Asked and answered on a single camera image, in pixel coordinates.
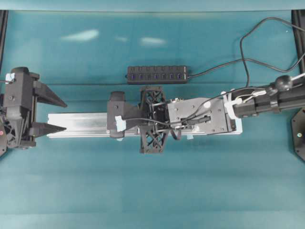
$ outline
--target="teal backdrop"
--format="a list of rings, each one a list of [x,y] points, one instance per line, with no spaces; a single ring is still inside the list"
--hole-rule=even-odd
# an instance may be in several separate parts
[[[291,11],[10,11],[0,77],[27,66],[68,104],[39,104],[40,122],[49,113],[105,112],[111,91],[139,101],[140,86],[126,84],[127,66],[185,64],[196,73],[238,59],[240,38],[269,16],[290,21]],[[244,41],[244,52],[288,68],[296,61],[293,31],[268,21]],[[251,85],[281,75],[248,66]],[[238,63],[163,88],[167,98],[211,97],[245,80]],[[303,229],[295,112],[245,118],[241,135],[169,138],[161,155],[141,155],[137,137],[38,138],[35,148],[0,158],[0,229]]]
[[[6,10],[208,12],[303,9],[303,0],[1,0]]]

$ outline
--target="black mounting bracket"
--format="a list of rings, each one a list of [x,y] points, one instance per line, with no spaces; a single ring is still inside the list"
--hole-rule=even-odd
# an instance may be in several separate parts
[[[295,153],[305,161],[305,108],[296,113],[291,126]]]
[[[169,119],[165,94],[162,87],[141,88],[141,107],[146,106],[147,118],[164,122]],[[141,134],[140,152],[143,154],[162,153],[169,134],[166,126],[149,122],[139,125]]]

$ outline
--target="robotic arm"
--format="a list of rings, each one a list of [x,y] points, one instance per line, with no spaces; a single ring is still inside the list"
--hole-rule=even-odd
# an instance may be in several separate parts
[[[125,101],[124,92],[112,92],[107,105],[107,129],[110,137],[121,139],[125,132],[137,128],[141,153],[162,152],[169,133],[176,140],[181,135],[240,133],[241,118],[305,106],[304,75],[283,75],[269,85],[223,92],[214,98],[188,100],[166,100],[161,87],[146,86],[141,89],[137,106]],[[305,160],[305,152],[301,150],[303,140],[298,137],[303,131],[295,122],[293,131],[297,129],[299,134],[294,137],[295,150]]]

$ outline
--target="gray metal plate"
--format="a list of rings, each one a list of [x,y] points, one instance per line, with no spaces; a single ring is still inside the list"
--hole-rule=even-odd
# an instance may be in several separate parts
[[[204,101],[207,101],[208,99],[209,98],[194,98],[188,100],[173,101],[172,103],[168,104],[170,121],[178,122],[182,118],[188,117],[196,111],[200,104],[202,104]],[[221,99],[212,100],[211,106],[209,108],[202,106],[198,114],[203,112],[206,113],[199,116],[198,118],[208,115],[211,117],[211,120],[210,122],[195,125],[196,128],[193,130],[193,132],[205,133],[207,135],[228,132],[224,104]]]

